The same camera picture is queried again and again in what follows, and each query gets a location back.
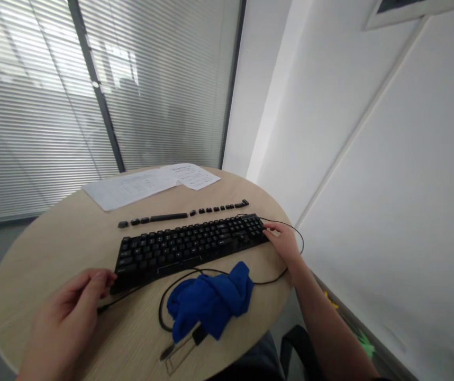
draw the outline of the green object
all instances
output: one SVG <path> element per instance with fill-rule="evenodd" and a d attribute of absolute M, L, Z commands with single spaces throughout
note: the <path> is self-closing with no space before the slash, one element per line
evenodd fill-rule
<path fill-rule="evenodd" d="M 375 347 L 372 344 L 370 344 L 370 341 L 365 336 L 363 331 L 359 330 L 359 333 L 361 335 L 357 336 L 358 337 L 358 341 L 361 344 L 361 346 L 363 347 L 363 349 L 365 350 L 365 353 L 367 354 L 368 358 L 370 360 L 372 360 L 372 358 L 374 357 L 374 353 L 375 353 Z"/>

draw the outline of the black cable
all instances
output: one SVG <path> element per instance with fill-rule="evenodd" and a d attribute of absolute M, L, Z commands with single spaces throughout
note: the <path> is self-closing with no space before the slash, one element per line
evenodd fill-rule
<path fill-rule="evenodd" d="M 247 215 L 246 213 L 240 213 L 238 214 L 237 216 L 240 216 L 240 215 Z M 264 217 L 259 217 L 260 219 L 262 220 L 266 220 L 266 221 L 271 221 L 271 222 L 278 222 L 278 223 L 282 223 L 284 225 L 287 225 L 291 228 L 293 228 L 298 234 L 299 236 L 301 237 L 301 242 L 303 243 L 302 244 L 302 247 L 301 247 L 301 251 L 299 252 L 299 254 L 301 255 L 303 253 L 303 250 L 305 249 L 305 240 L 303 238 L 303 236 L 301 235 L 301 233 L 299 232 L 298 229 L 296 229 L 295 227 L 293 227 L 292 225 L 289 225 L 288 223 L 285 223 L 285 222 L 282 222 L 282 221 L 275 221 L 275 220 L 270 220 L 270 219 L 267 219 L 267 218 L 264 218 Z M 172 332 L 172 327 L 169 327 L 165 324 L 164 322 L 164 317 L 162 315 L 162 310 L 163 310 L 163 307 L 164 307 L 164 300 L 165 300 L 165 296 L 167 295 L 167 293 L 169 292 L 169 290 L 176 284 L 178 283 L 179 281 L 185 279 L 186 277 L 189 277 L 190 275 L 192 274 L 195 274 L 195 273 L 201 273 L 201 274 L 204 274 L 203 272 L 204 271 L 214 271 L 214 272 L 217 272 L 217 273 L 221 273 L 221 274 L 225 274 L 225 275 L 229 275 L 229 273 L 226 273 L 222 270 L 216 270 L 216 269 L 198 269 L 198 268 L 193 268 L 193 271 L 191 271 L 190 273 L 187 273 L 185 275 L 183 275 L 181 278 L 178 278 L 176 281 L 174 281 L 169 287 L 166 288 L 166 290 L 164 291 L 164 293 L 162 294 L 162 298 L 160 299 L 160 305 L 158 306 L 158 322 L 160 323 L 160 326 L 161 328 L 164 330 L 164 331 L 167 331 L 167 332 Z M 263 285 L 267 285 L 267 284 L 271 284 L 271 283 L 274 283 L 274 282 L 277 282 L 278 280 L 280 280 L 284 275 L 285 273 L 288 271 L 288 268 L 285 268 L 285 270 L 276 278 L 276 279 L 273 279 L 273 280 L 269 280 L 267 282 L 253 282 L 254 285 L 256 286 L 263 286 Z M 98 314 L 100 315 L 102 312 L 104 312 L 105 310 L 107 310 L 110 306 L 112 306 L 113 304 L 116 304 L 117 302 L 119 302 L 120 300 L 122 299 L 125 299 L 127 296 L 133 294 L 134 292 L 140 290 L 142 287 L 144 287 L 145 285 L 142 285 L 142 286 L 138 286 L 132 290 L 130 290 L 130 292 L 128 292 L 127 294 L 123 295 L 122 297 L 120 297 L 119 299 L 116 299 L 114 302 L 111 302 L 109 304 L 105 304 L 101 307 L 98 308 Z"/>

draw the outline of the paper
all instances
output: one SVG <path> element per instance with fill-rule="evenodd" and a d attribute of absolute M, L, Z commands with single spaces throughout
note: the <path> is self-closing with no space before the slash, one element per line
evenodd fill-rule
<path fill-rule="evenodd" d="M 176 185 L 179 181 L 171 172 L 158 168 L 101 180 L 83 189 L 103 210 L 111 211 Z"/>
<path fill-rule="evenodd" d="M 220 177 L 190 163 L 174 164 L 160 169 L 169 171 L 184 186 L 196 191 L 220 180 Z"/>
<path fill-rule="evenodd" d="M 103 210 L 111 211 L 179 184 L 198 191 L 218 180 L 195 164 L 181 163 L 100 180 L 83 189 Z"/>

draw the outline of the black chair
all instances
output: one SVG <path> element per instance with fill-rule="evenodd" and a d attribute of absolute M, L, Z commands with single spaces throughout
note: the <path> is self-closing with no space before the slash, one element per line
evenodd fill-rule
<path fill-rule="evenodd" d="M 313 345 L 308 336 L 308 332 L 300 326 L 295 325 L 289 332 L 282 337 L 280 346 L 280 364 L 284 370 L 285 379 L 289 375 L 290 356 L 294 349 L 305 367 L 305 377 L 308 381 L 325 380 L 321 367 L 315 356 Z"/>

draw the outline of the hand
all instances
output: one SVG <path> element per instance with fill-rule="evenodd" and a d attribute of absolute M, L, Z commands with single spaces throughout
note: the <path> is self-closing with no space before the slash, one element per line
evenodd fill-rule
<path fill-rule="evenodd" d="M 88 269 L 44 302 L 35 317 L 18 380 L 58 381 L 71 376 L 93 334 L 98 300 L 108 295 L 116 278 L 106 269 Z"/>
<path fill-rule="evenodd" d="M 263 234 L 273 244 L 276 252 L 282 257 L 287 266 L 291 261 L 301 257 L 292 228 L 279 222 L 268 222 L 264 224 L 264 227 L 267 230 L 263 230 Z M 275 235 L 270 232 L 270 229 L 276 230 L 280 234 Z"/>

